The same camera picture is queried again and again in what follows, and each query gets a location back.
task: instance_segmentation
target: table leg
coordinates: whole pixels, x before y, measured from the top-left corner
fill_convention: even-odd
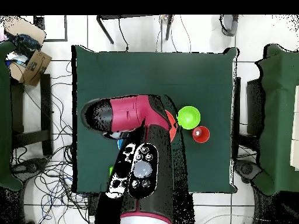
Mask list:
[[[107,36],[107,38],[109,39],[111,44],[114,44],[114,41],[112,40],[110,34],[108,33],[108,31],[105,29],[103,23],[100,20],[100,16],[96,16],[96,21],[98,22],[98,24],[100,25],[100,27],[102,28],[103,32],[105,33],[105,35]]]
[[[168,15],[167,17],[167,29],[166,29],[166,40],[169,38],[169,29],[171,28],[171,19],[172,15]]]

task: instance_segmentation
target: white tiled floor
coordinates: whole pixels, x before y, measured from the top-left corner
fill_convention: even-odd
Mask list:
[[[62,16],[56,18],[58,23],[48,22],[45,17],[46,32],[48,27],[47,39],[61,39],[64,27]],[[158,16],[147,16],[141,18],[121,19],[120,25],[123,34],[129,44],[129,51],[148,51],[156,50],[157,35],[160,31]],[[237,75],[241,77],[241,122],[247,123],[246,114],[246,83],[249,80],[259,77],[259,70],[253,63],[263,56],[263,48],[269,43],[279,43],[286,49],[295,50],[299,47],[298,32],[295,30],[295,19],[292,16],[271,16],[271,15],[240,15],[237,36],[227,37],[221,32],[218,15],[182,15],[182,20],[189,33],[192,51],[201,53],[222,53],[228,47],[238,47],[240,55],[237,63]],[[47,68],[46,73],[50,73],[52,78],[61,75],[69,75],[66,67],[71,59],[71,45],[82,45],[95,52],[98,51],[124,51],[126,44],[119,30],[118,20],[105,20],[103,22],[107,28],[114,45],[111,45],[104,32],[96,21],[96,16],[67,16],[66,42],[45,42],[41,49],[53,60]],[[165,40],[166,23],[163,32],[163,52],[174,52],[171,37]],[[183,28],[180,16],[176,15],[172,24],[173,41],[176,49],[181,52],[189,51],[189,40]],[[161,37],[159,36],[157,50],[161,51]],[[52,79],[51,83],[72,83],[71,76]],[[40,86],[27,88],[27,91],[40,105],[39,96]],[[64,113],[62,119],[72,126],[72,95],[71,86],[55,85],[52,93],[64,103]],[[53,97],[53,101],[61,108],[61,103]],[[59,124],[59,111],[53,105],[53,119],[57,126]],[[25,95],[25,131],[40,130],[40,110],[32,103],[32,100]],[[246,133],[246,126],[241,125],[241,132]],[[70,136],[63,136],[65,144],[71,144]],[[62,146],[62,139],[54,141],[54,149]],[[24,155],[25,159],[42,157],[41,145],[35,144],[28,146],[29,151]],[[55,155],[53,160],[61,160],[62,152]],[[46,190],[40,179],[36,181],[37,186]],[[254,213],[253,192],[250,185],[244,184],[241,178],[234,174],[234,185],[238,191],[235,194],[193,194],[194,210],[196,213],[196,224],[251,224]],[[28,219],[33,219],[36,223],[42,217],[41,199],[44,193],[35,185],[32,179],[26,189],[25,212]],[[64,206],[53,209],[51,215],[55,215],[56,221],[65,211]],[[59,224],[86,224],[81,218],[77,209],[69,209],[65,213],[65,221],[60,220]],[[45,220],[43,224],[55,224],[55,219]]]

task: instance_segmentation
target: blue object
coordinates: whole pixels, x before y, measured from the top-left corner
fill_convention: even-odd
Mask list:
[[[12,63],[11,60],[5,60],[5,64],[6,64],[7,67],[9,67],[11,63]]]
[[[123,144],[123,139],[118,139],[117,140],[117,147],[119,147],[119,149],[121,148],[122,144]]]

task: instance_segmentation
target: white button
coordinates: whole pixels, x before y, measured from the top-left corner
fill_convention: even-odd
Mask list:
[[[132,187],[136,188],[138,185],[139,185],[139,181],[138,180],[133,180]]]
[[[150,186],[150,181],[149,180],[144,180],[143,182],[142,182],[142,186],[143,187],[149,187]]]
[[[134,165],[134,175],[137,178],[144,178],[149,176],[152,173],[152,167],[148,162],[144,162],[143,160],[136,162]]]
[[[152,154],[147,154],[145,156],[145,159],[148,160],[148,161],[152,160]]]
[[[142,148],[141,148],[141,152],[142,152],[143,154],[147,153],[148,151],[150,151],[148,147],[142,147]]]

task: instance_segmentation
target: green object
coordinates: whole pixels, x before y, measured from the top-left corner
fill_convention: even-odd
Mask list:
[[[260,159],[257,162],[264,171],[256,176],[254,183],[266,195],[278,191],[299,192],[299,172],[290,166],[299,53],[270,45],[266,47],[266,57],[258,64],[263,72],[261,83],[266,101],[265,126],[259,138]]]
[[[112,171],[113,171],[113,166],[111,166],[111,167],[109,168],[109,176],[111,176]]]
[[[205,54],[95,53],[80,46],[75,48],[78,192],[106,191],[107,170],[119,154],[115,140],[84,127],[80,117],[83,106],[92,99],[140,94],[160,95],[162,99],[168,95],[178,110],[184,106],[200,109],[201,124],[213,133],[205,145],[199,145],[191,131],[182,130],[189,191],[235,191],[230,185],[230,157],[232,61],[237,49],[230,48],[225,54]],[[173,147],[180,145],[176,142],[175,138],[171,143],[174,158]]]
[[[11,78],[5,64],[7,54],[15,48],[10,41],[0,43],[0,186],[18,191],[23,184],[9,170],[12,156],[12,103]]]
[[[198,109],[192,106],[186,106],[178,112],[178,124],[186,130],[194,129],[200,122],[200,113]]]

